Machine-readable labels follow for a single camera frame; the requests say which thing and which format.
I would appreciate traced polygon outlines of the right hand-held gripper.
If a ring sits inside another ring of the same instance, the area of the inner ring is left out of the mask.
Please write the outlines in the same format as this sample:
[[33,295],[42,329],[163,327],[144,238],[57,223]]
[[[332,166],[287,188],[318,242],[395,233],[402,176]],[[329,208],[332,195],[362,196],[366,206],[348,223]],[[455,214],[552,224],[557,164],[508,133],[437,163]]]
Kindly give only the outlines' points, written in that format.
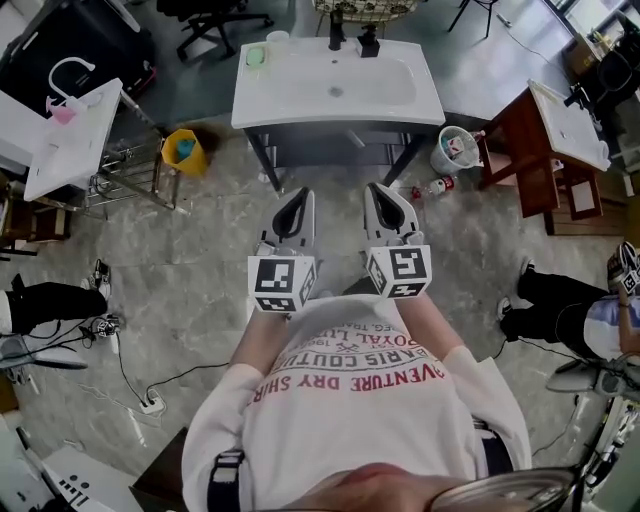
[[377,293],[387,299],[419,296],[432,282],[431,248],[418,231],[410,202],[381,184],[369,183],[363,193],[364,229],[371,244],[381,233],[402,236],[367,251],[365,268]]

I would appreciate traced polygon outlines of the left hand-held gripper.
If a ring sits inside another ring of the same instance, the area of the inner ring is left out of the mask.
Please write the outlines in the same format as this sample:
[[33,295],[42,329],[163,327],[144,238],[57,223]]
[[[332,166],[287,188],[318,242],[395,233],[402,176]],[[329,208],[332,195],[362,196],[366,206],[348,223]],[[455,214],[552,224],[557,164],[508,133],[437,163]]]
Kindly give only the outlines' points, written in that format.
[[296,313],[318,279],[315,193],[298,188],[282,196],[270,212],[255,254],[248,257],[248,294],[262,312]]

